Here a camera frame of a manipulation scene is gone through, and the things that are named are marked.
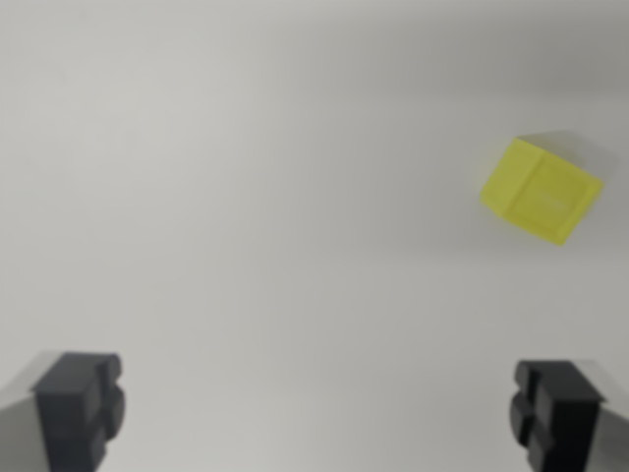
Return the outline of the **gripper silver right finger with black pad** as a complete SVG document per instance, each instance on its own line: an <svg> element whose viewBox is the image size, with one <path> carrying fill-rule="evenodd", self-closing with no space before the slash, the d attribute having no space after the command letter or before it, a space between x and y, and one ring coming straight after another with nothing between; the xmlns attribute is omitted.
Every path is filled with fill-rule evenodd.
<svg viewBox="0 0 629 472"><path fill-rule="evenodd" d="M515 441L537 472L628 469L628 388L585 360L521 360L509 406Z"/></svg>

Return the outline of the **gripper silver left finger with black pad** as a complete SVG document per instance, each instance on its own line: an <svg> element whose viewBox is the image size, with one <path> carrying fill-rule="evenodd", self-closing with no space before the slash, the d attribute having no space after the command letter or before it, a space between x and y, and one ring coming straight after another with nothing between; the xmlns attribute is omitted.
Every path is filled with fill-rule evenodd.
<svg viewBox="0 0 629 472"><path fill-rule="evenodd" d="M116 353L43 351L1 385L3 471L96 471L124 423Z"/></svg>

